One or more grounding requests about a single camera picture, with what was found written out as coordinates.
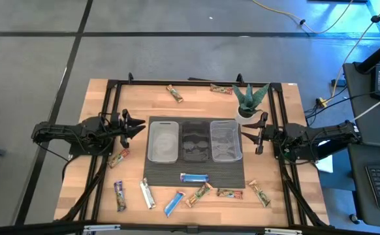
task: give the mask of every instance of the concrete floor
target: concrete floor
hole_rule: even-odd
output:
[[[76,31],[86,2],[0,0],[0,31]],[[306,0],[261,3],[305,17],[317,31],[326,29],[346,6]],[[372,3],[380,11],[380,1]],[[330,32],[363,32],[370,18],[366,5],[354,4]],[[249,0],[100,0],[92,5],[86,31],[303,32],[290,18]],[[374,25],[369,32],[378,33],[379,29]],[[0,37],[0,148],[7,150],[0,157],[0,226],[13,222],[37,149],[30,140],[31,130],[50,113],[73,41],[73,37]],[[295,82],[304,109],[308,109],[316,97],[330,95],[328,83],[355,42],[294,37],[83,38],[57,122],[78,122],[90,78],[126,79],[128,72],[135,79],[185,80],[193,76],[231,81],[242,73],[246,82]],[[363,40],[348,61],[361,61],[378,47],[380,39]],[[345,102],[320,115],[314,126],[333,125],[352,116],[351,106]],[[66,155],[68,145],[52,142],[50,149]],[[46,156],[27,223],[52,220],[62,166],[61,159]],[[380,232],[378,227],[348,221],[354,207],[344,206],[351,201],[347,193],[325,189],[324,194],[332,225]]]

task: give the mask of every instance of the candy bar wrapper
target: candy bar wrapper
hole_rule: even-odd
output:
[[[187,199],[185,203],[190,208],[192,208],[196,204],[196,202],[198,202],[200,198],[202,198],[203,195],[205,195],[212,189],[213,187],[209,183],[204,183],[204,185],[200,189],[198,189],[198,191],[190,199]]]
[[[258,186],[258,183],[256,180],[253,180],[251,183],[248,184],[255,192],[257,195],[258,199],[262,202],[262,205],[264,207],[267,207],[267,205],[270,203],[270,199],[266,196],[266,194],[260,189]]]
[[[181,173],[180,174],[180,180],[182,182],[208,182],[209,176],[207,174],[197,175],[197,174]]]
[[[171,200],[170,203],[168,203],[168,205],[166,205],[164,212],[167,218],[170,217],[172,211],[178,205],[178,203],[183,199],[184,196],[185,196],[185,193],[177,191],[176,196]]]
[[[130,154],[130,151],[128,149],[124,149],[117,155],[113,155],[113,157],[108,162],[109,167],[114,168],[117,164],[119,164],[123,160],[123,158],[128,156],[128,154]]]
[[[148,209],[152,209],[152,208],[156,207],[155,201],[152,197],[150,187],[148,186],[146,178],[144,178],[140,182],[140,188],[142,189],[142,193],[144,194],[145,202],[146,202],[146,205],[148,206]]]
[[[172,87],[172,85],[168,85],[166,89],[171,93],[171,95],[175,98],[177,102],[183,102],[183,97]]]
[[[116,202],[118,203],[118,212],[126,209],[125,195],[123,194],[122,181],[118,180],[114,183],[114,192],[116,193]]]
[[[229,198],[242,199],[241,190],[230,190],[230,189],[217,189],[217,196],[225,196]]]
[[[232,88],[231,87],[220,87],[217,85],[210,84],[210,91],[232,95]]]

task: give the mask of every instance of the white pot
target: white pot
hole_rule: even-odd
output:
[[[259,117],[258,117],[258,114],[259,112],[256,112],[254,115],[252,115],[251,117],[242,117],[241,114],[239,113],[238,111],[239,109],[239,106],[236,107],[236,117],[235,117],[235,121],[241,125],[245,125],[245,124],[252,124],[252,123],[256,123],[258,120],[259,120]]]

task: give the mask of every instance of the potted plant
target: potted plant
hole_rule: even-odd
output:
[[[268,86],[260,88],[253,94],[253,87],[248,84],[246,94],[242,94],[237,86],[232,85],[236,98],[238,98],[239,107],[236,113],[235,120],[240,124],[251,123],[251,118],[260,110],[256,110],[256,107],[261,103],[264,96],[267,94]]]

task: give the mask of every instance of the plastic tray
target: plastic tray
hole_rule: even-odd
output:
[[[232,163],[242,158],[238,123],[233,120],[210,123],[212,157],[216,163]]]
[[[206,162],[210,153],[208,121],[185,121],[182,123],[183,159],[188,162]]]
[[[178,123],[154,121],[150,125],[148,159],[155,163],[175,163],[178,158]]]

